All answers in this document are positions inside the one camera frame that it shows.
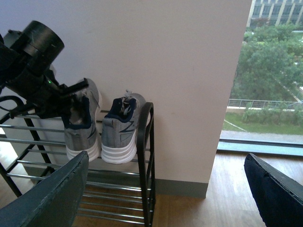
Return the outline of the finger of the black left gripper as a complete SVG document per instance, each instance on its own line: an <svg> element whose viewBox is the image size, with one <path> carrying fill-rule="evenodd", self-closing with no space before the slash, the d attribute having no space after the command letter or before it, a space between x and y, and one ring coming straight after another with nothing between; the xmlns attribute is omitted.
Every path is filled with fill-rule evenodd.
<svg viewBox="0 0 303 227"><path fill-rule="evenodd" d="M83 79L82 81L72 85L70 87L66 87L62 90L62 95L70 95L80 90L83 90L89 86L89 82L87 79Z"/></svg>

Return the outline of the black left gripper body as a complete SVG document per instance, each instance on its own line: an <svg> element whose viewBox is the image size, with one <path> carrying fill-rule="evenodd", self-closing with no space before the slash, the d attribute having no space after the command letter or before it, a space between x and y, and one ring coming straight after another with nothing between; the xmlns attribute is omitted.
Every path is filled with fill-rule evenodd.
<svg viewBox="0 0 303 227"><path fill-rule="evenodd" d="M64 94L67 88L55 79L54 69L47 69L39 77L25 70L14 82L14 91L34 104L40 118L70 114L71 98Z"/></svg>

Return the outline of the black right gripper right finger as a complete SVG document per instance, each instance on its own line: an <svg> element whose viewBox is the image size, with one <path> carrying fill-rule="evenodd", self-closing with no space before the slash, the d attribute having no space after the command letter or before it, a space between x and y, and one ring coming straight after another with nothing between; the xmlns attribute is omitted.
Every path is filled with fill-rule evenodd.
<svg viewBox="0 0 303 227"><path fill-rule="evenodd" d="M303 186L249 153L245 174L260 216L267 227L303 225Z"/></svg>

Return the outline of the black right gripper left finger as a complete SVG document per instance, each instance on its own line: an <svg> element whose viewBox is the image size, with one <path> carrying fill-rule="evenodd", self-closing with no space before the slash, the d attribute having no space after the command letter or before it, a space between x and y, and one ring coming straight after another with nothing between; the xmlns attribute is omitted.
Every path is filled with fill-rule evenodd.
<svg viewBox="0 0 303 227"><path fill-rule="evenodd" d="M0 210L2 227L70 227L84 192L89 167L79 153L24 195Z"/></svg>

